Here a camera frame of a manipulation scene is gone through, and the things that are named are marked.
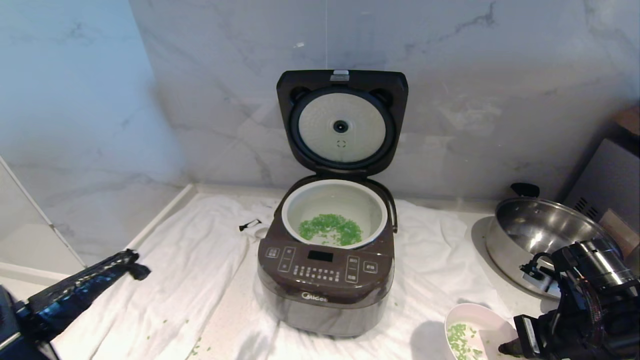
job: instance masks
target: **pot lid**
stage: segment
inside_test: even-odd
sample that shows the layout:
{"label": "pot lid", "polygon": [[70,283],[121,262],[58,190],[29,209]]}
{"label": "pot lid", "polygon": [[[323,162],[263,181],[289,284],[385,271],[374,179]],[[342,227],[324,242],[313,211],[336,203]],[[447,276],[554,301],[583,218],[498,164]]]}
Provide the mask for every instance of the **pot lid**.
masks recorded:
{"label": "pot lid", "polygon": [[[286,72],[278,82],[285,128],[296,159],[313,171],[334,175],[368,176],[384,170],[395,153],[401,118],[399,122],[394,118],[390,107],[395,99],[390,90],[383,88],[385,81],[376,84],[376,79],[400,73],[343,71],[346,79],[344,76],[339,79],[347,84],[335,86],[330,80],[335,73],[329,76],[327,71],[330,72]],[[309,83],[305,82],[305,76],[318,75],[317,72],[327,75],[325,84],[318,84],[325,86],[306,87]],[[292,91],[282,99],[285,94],[280,90],[285,76],[289,75],[285,80],[296,80],[291,79],[290,73],[302,75],[297,77],[301,86],[288,83]],[[361,82],[367,81],[367,88],[344,86],[351,85],[356,75]],[[399,101],[403,105],[402,114],[406,87],[404,90],[404,100]]]}

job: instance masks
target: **marble backsplash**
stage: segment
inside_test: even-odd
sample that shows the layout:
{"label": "marble backsplash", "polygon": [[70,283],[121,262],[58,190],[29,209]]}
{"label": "marble backsplash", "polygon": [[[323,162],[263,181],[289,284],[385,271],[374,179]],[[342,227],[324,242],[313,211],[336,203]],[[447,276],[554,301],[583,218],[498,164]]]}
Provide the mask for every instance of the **marble backsplash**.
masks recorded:
{"label": "marble backsplash", "polygon": [[607,119],[639,97],[633,0],[130,0],[164,111],[198,182],[288,187],[285,70],[404,72],[396,193],[557,197]]}
{"label": "marble backsplash", "polygon": [[122,250],[190,182],[129,3],[2,1],[0,53],[0,154],[86,264]]}

